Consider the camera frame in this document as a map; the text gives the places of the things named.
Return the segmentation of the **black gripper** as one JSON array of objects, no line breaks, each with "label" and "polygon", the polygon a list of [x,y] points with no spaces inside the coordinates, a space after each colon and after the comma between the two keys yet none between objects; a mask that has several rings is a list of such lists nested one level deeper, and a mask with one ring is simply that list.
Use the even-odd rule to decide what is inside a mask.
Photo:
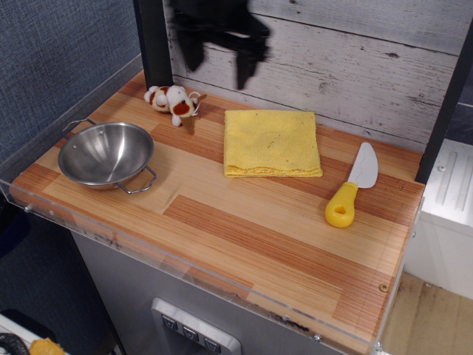
[{"label": "black gripper", "polygon": [[169,5],[187,67],[195,71],[204,60],[204,32],[223,33],[226,47],[237,56],[236,87],[244,89],[257,64],[267,57],[270,35],[270,29],[251,14],[249,1],[182,0]]}]

